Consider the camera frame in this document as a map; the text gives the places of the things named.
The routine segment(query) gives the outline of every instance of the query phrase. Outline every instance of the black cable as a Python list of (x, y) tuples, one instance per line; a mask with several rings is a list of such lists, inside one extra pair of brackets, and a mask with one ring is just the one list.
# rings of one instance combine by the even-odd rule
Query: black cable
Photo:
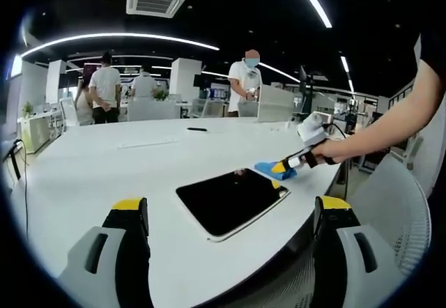
[[(338, 131), (341, 132), (341, 134), (342, 134), (342, 136), (344, 137), (344, 139), (347, 138), (346, 135), (344, 134), (344, 132), (342, 131), (342, 129), (341, 129), (336, 123), (327, 123), (327, 124), (324, 125), (324, 127), (329, 127), (329, 126), (331, 126), (331, 125), (335, 126), (335, 127), (338, 129)], [(348, 158), (347, 161), (345, 161), (346, 166), (347, 166), (347, 172), (346, 172), (346, 191), (345, 191), (345, 198), (346, 198), (346, 199), (347, 199), (347, 191), (348, 191), (348, 176), (349, 176), (349, 173), (350, 173), (350, 163), (351, 163), (350, 161), (351, 161), (350, 158)]]
[(12, 181), (13, 184), (14, 184), (14, 183), (15, 183), (15, 180), (14, 180), (13, 174), (11, 173), (11, 170), (9, 169), (8, 162), (6, 162), (6, 168), (8, 169), (9, 176), (11, 177), (11, 181)]
[(26, 160), (23, 159), (22, 154), (20, 153), (20, 151), (19, 151), (19, 156), (22, 159), (22, 162), (24, 162), (26, 166), (29, 166), (29, 164), (26, 163)]
[(25, 176), (25, 234), (26, 234), (26, 239), (28, 239), (28, 177), (26, 175), (26, 146), (25, 146), (25, 142), (23, 142), (23, 140), (18, 139), (15, 144), (18, 144), (22, 142), (23, 145), (23, 149), (25, 151), (25, 159), (24, 159), (24, 176)]

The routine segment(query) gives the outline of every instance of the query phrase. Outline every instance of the blue cloth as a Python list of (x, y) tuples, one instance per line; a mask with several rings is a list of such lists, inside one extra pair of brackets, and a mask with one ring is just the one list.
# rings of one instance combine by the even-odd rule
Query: blue cloth
[(285, 179), (289, 179), (292, 177), (296, 177), (298, 175), (298, 173), (296, 172), (295, 169), (289, 169), (288, 171), (285, 171), (284, 173), (275, 174), (271, 170), (276, 164), (277, 164), (277, 162), (272, 162), (272, 163), (260, 162), (260, 163), (255, 164), (254, 168), (264, 174), (268, 174), (269, 177), (274, 178), (276, 180), (285, 180)]

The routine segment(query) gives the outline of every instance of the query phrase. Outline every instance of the person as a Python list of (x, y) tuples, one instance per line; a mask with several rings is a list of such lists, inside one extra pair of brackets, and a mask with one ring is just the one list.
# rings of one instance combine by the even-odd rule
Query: person
[(77, 84), (75, 108), (81, 125), (93, 124), (93, 98), (89, 92), (89, 83), (88, 77), (84, 76)]
[(152, 98), (153, 92), (157, 88), (156, 81), (148, 73), (150, 66), (143, 65), (141, 73), (133, 80), (130, 96), (133, 98)]
[(121, 105), (119, 71), (111, 68), (112, 56), (107, 52), (101, 59), (101, 68), (91, 76), (90, 93), (93, 98), (95, 124), (118, 122)]
[[(317, 146), (312, 153), (318, 162), (323, 161), (323, 156), (343, 162), (393, 146), (427, 126), (437, 112), (446, 92), (446, 23), (438, 16), (443, 12), (444, 3), (442, 0), (414, 2), (420, 24), (421, 54), (412, 92), (361, 132), (345, 140), (330, 140)], [(440, 175), (436, 185), (442, 181)], [(444, 192), (437, 193), (435, 188), (426, 197), (434, 237), (440, 221), (438, 212), (446, 207), (446, 198)]]
[(258, 90), (262, 85), (262, 76), (256, 66), (260, 63), (260, 54), (256, 50), (249, 50), (245, 58), (232, 64), (229, 69), (231, 83), (231, 98), (229, 99), (228, 116), (238, 117), (238, 103), (254, 99), (254, 94), (248, 91)]

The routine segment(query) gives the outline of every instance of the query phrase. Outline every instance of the face mask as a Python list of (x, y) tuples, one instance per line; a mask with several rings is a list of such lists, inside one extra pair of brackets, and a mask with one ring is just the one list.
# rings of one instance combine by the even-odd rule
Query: face mask
[(248, 68), (253, 69), (260, 63), (260, 59), (245, 59), (245, 63)]

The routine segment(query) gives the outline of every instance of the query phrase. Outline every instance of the black ceiling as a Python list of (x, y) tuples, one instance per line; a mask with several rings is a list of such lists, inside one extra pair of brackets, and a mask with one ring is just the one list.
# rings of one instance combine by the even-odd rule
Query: black ceiling
[[(81, 33), (155, 33), (207, 43), (220, 51), (151, 39), (101, 38), (57, 45), (50, 55), (39, 52), (29, 60), (73, 59), (113, 50), (112, 54), (200, 59), (206, 70), (227, 74), (227, 62), (239, 60), (246, 49), (257, 49), (262, 62), (290, 75), (297, 76), (304, 65), (309, 72), (325, 75), (329, 86), (348, 89), (340, 60), (344, 55), (356, 91), (386, 96), (406, 85), (416, 71), (417, 27), (411, 0), (319, 0), (331, 29), (325, 28), (308, 0), (186, 0), (171, 20), (126, 15), (125, 1), (44, 0), (29, 13), (29, 30), (41, 42)], [(292, 83), (265, 68), (262, 73), (265, 83)]]

